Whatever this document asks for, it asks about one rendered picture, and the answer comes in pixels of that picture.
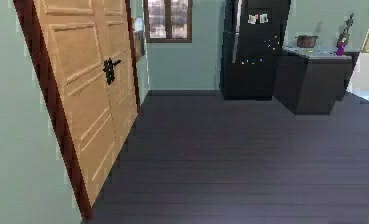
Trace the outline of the dark framed wall picture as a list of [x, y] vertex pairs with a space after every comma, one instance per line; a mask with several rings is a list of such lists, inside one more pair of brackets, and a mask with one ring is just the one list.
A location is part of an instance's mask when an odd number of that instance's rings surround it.
[[134, 19], [134, 48], [136, 59], [140, 60], [145, 55], [145, 37], [144, 37], [144, 22], [142, 17]]

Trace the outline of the brown framed window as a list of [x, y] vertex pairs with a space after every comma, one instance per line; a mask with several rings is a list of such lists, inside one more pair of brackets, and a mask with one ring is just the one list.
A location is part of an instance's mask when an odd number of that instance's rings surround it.
[[148, 43], [191, 43], [193, 0], [143, 0]]

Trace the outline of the brown pot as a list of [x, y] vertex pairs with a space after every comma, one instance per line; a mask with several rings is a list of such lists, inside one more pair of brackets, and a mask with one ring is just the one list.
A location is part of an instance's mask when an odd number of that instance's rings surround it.
[[296, 37], [297, 46], [299, 48], [313, 48], [316, 45], [318, 36], [314, 35], [299, 35]]

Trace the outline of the purple vase with plant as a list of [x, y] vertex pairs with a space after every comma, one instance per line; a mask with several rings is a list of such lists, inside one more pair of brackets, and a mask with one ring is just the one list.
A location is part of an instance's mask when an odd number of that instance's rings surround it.
[[354, 14], [351, 13], [349, 18], [345, 22], [345, 28], [343, 32], [339, 35], [337, 44], [336, 44], [336, 52], [335, 54], [338, 56], [342, 56], [344, 54], [344, 49], [348, 43], [350, 34], [349, 29], [352, 27], [354, 22]]

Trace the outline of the dark kitchen counter cabinet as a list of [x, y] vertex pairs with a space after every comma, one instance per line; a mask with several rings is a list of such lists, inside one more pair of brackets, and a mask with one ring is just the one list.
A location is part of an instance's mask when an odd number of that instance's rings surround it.
[[330, 115], [347, 90], [355, 66], [354, 55], [311, 54], [284, 47], [274, 97], [295, 115]]

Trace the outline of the light wooden room door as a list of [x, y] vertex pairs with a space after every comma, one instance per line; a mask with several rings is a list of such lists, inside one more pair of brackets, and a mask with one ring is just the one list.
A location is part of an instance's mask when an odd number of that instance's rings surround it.
[[[130, 0], [13, 0], [83, 219], [140, 108]], [[104, 61], [121, 60], [108, 85]]]

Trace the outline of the black fridge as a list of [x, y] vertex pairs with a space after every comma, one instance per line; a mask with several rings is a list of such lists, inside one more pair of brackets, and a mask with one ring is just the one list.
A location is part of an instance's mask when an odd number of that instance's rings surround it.
[[[270, 100], [291, 0], [242, 0], [236, 62], [232, 63], [237, 0], [226, 0], [221, 56], [220, 90], [228, 100]], [[260, 23], [268, 14], [268, 23]], [[257, 16], [255, 24], [248, 23]]]

